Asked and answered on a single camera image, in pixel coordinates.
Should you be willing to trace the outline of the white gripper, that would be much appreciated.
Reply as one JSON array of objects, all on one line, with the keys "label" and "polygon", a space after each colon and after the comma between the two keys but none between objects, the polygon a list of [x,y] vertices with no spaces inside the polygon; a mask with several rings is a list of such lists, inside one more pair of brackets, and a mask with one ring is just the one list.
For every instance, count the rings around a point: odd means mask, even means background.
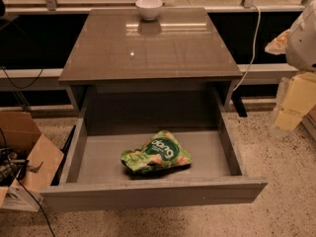
[{"label": "white gripper", "polygon": [[[285,54],[286,62],[298,70],[316,71],[316,0],[305,8],[289,30],[266,45],[265,52]],[[315,73],[283,77],[277,88],[276,106],[271,115],[271,134],[287,136],[315,106]]]}]

